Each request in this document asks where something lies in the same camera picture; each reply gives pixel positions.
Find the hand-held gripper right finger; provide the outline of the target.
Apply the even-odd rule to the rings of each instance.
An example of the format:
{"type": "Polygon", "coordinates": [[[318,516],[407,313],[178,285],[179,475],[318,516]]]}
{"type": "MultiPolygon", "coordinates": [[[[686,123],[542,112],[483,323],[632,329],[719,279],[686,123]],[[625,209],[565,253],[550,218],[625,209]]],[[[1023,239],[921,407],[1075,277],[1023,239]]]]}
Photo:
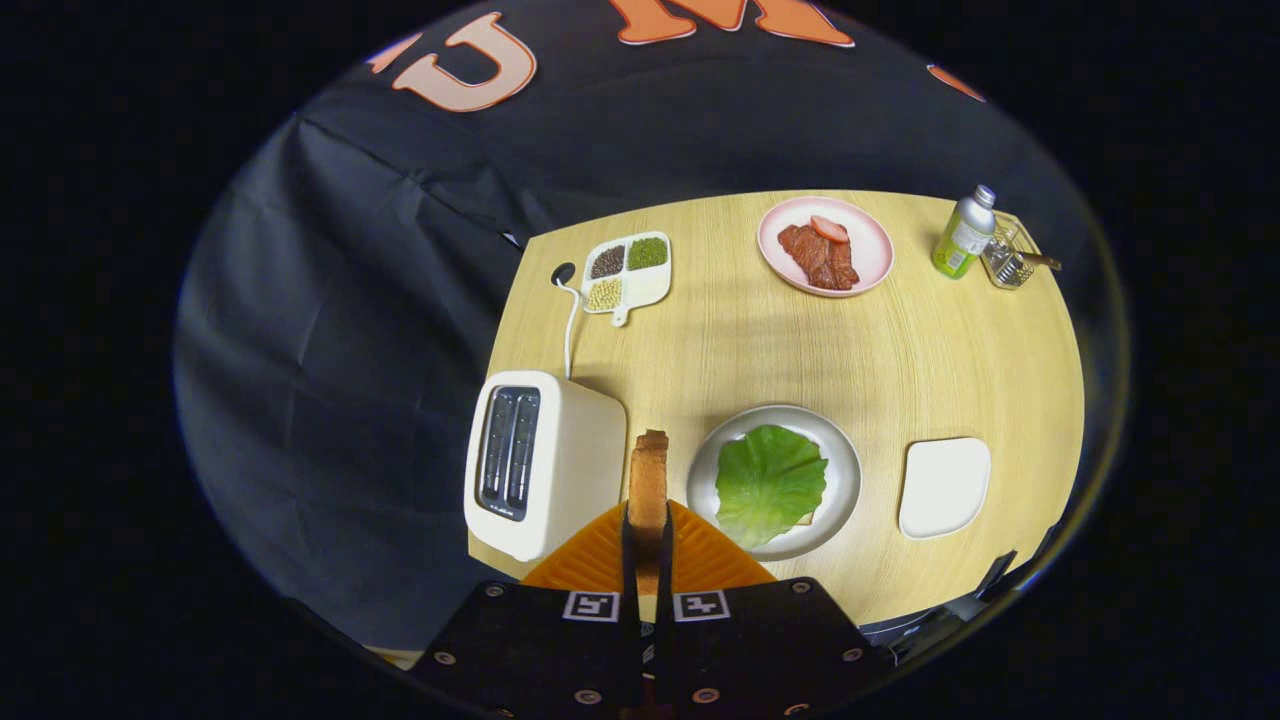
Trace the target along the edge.
{"type": "Polygon", "coordinates": [[[817,579],[774,579],[668,502],[655,597],[655,703],[667,719],[818,719],[886,682],[887,653],[817,579]]]}

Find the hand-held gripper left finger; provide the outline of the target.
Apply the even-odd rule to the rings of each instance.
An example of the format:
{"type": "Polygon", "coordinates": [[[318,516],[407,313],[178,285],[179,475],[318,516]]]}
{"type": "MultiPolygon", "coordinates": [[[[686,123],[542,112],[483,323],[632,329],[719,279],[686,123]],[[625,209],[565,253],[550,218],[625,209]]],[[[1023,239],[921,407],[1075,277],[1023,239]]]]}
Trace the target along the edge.
{"type": "Polygon", "coordinates": [[[412,666],[481,719],[620,719],[643,702],[643,638],[625,505],[524,582],[476,584],[412,666]]]}

